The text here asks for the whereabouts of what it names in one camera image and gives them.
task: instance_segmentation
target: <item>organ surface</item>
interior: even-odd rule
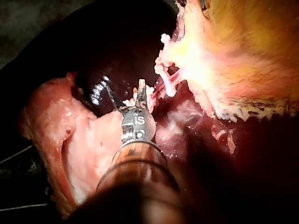
[[[237,213],[289,217],[299,200],[297,2],[212,0],[202,12],[188,0],[179,8],[178,29],[162,37],[155,70],[163,80],[151,102],[156,142],[183,197],[208,221],[216,211],[238,223]],[[179,70],[170,72],[172,65]],[[116,72],[109,78],[120,79]],[[73,87],[70,74],[47,82],[21,119],[65,217],[93,194],[121,133],[117,113],[97,118]]]

